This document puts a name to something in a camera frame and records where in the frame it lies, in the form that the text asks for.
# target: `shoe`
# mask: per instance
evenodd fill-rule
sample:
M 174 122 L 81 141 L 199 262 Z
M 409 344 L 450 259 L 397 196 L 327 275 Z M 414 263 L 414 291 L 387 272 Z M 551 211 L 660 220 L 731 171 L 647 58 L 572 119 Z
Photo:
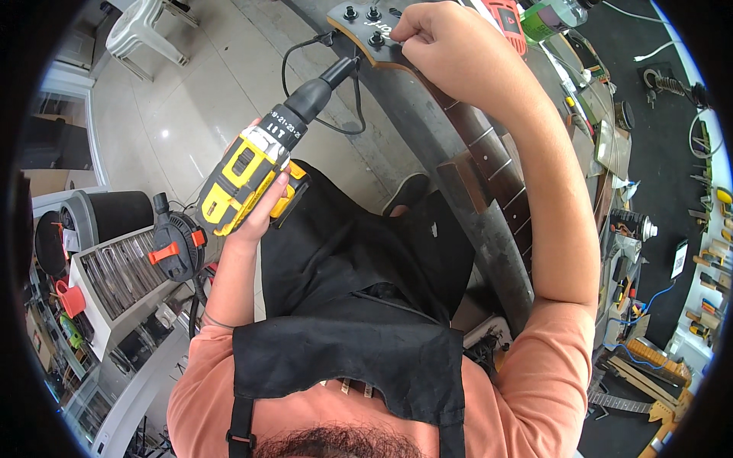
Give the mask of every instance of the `shoe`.
M 389 216 L 397 205 L 413 207 L 425 197 L 430 187 L 430 178 L 424 173 L 417 172 L 408 175 L 400 184 L 397 192 L 382 209 L 382 216 Z

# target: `man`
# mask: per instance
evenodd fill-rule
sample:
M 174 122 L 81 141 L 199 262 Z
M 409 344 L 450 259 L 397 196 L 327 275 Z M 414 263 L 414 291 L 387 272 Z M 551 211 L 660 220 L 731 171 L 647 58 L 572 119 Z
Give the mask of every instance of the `man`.
M 391 38 L 515 139 L 534 237 L 524 331 L 495 384 L 462 356 L 448 326 L 473 252 L 440 195 L 423 198 L 425 177 L 408 180 L 383 217 L 304 164 L 314 186 L 283 228 L 268 232 L 284 174 L 226 241 L 170 399 L 179 457 L 569 457 L 577 446 L 600 254 L 564 126 L 473 10 L 412 5 Z M 261 238 L 268 318 L 253 323 Z

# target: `orange clamp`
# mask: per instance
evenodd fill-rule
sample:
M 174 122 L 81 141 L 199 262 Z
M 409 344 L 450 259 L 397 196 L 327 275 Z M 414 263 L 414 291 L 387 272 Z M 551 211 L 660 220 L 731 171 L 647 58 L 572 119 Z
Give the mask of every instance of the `orange clamp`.
M 201 246 L 204 243 L 206 243 L 206 239 L 204 238 L 204 232 L 201 229 L 192 233 L 191 239 L 194 241 L 194 246 Z
M 173 256 L 174 254 L 179 253 L 180 251 L 178 250 L 178 243 L 171 242 L 170 245 L 163 248 L 162 250 L 151 251 L 147 254 L 147 258 L 150 259 L 150 264 L 158 264 L 161 259 L 165 259 L 168 256 Z

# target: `bottle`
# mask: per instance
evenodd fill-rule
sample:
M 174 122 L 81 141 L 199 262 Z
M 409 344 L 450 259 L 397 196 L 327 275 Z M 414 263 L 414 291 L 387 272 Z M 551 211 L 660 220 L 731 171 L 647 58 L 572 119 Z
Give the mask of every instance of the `bottle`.
M 588 20 L 588 10 L 600 0 L 541 0 L 524 12 L 522 30 L 536 41 L 574 29 Z

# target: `white chair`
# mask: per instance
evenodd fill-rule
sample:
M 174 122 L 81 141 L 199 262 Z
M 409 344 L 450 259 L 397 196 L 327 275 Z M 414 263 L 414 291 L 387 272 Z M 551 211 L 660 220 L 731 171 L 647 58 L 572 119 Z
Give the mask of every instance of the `white chair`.
M 135 65 L 128 56 L 141 43 L 148 45 L 181 67 L 188 63 L 188 57 L 153 28 L 163 10 L 168 10 L 173 16 L 191 27 L 199 26 L 198 19 L 168 0 L 137 0 L 114 23 L 107 36 L 106 47 L 109 53 L 140 78 L 140 81 L 147 79 L 152 82 L 152 76 Z

